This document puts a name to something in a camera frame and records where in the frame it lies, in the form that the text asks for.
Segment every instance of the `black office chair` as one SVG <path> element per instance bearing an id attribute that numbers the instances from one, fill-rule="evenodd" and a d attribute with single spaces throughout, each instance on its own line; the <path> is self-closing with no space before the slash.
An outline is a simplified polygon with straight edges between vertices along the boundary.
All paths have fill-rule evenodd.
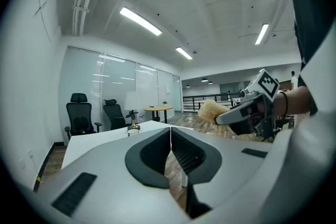
<path id="1" fill-rule="evenodd" d="M 106 105 L 103 106 L 103 109 L 111 121 L 111 130 L 131 126 L 131 123 L 126 124 L 125 118 L 121 113 L 120 106 L 117 104 L 116 99 L 105 100 L 105 104 Z"/>
<path id="2" fill-rule="evenodd" d="M 93 134 L 95 133 L 91 123 L 91 108 L 92 105 L 88 102 L 84 93 L 73 93 L 71 103 L 67 103 L 67 111 L 70 118 L 70 127 L 65 127 L 69 140 L 73 135 Z M 95 122 L 97 132 L 101 123 Z"/>

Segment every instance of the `wooden floor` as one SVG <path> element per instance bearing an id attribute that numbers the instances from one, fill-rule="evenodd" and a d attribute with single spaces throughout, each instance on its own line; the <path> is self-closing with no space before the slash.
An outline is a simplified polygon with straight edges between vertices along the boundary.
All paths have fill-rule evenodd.
<path id="1" fill-rule="evenodd" d="M 299 119 L 302 120 L 302 118 L 306 117 L 307 115 L 299 117 Z M 213 123 L 208 123 L 200 119 L 195 112 L 175 112 L 175 116 L 168 119 L 168 124 L 193 128 L 197 132 L 218 137 L 232 138 L 232 136 L 234 136 L 234 133 L 227 126 L 218 126 Z M 65 146 L 54 148 L 41 179 L 42 188 L 43 182 L 49 180 L 61 170 L 65 151 Z M 185 209 L 186 190 L 182 187 L 182 169 L 172 152 L 170 152 L 167 158 L 165 176 L 169 180 L 172 197 L 177 201 L 181 208 Z"/>

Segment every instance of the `black strap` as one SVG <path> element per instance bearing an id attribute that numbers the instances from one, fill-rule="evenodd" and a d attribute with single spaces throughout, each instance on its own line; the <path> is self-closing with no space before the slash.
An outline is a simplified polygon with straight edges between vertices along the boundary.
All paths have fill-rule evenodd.
<path id="1" fill-rule="evenodd" d="M 280 91 L 280 93 L 282 93 L 285 96 L 285 99 L 286 99 L 286 110 L 285 110 L 284 114 L 282 115 L 284 117 L 284 116 L 286 116 L 287 110 L 288 110 L 288 99 L 287 99 L 287 95 L 284 92 Z"/>

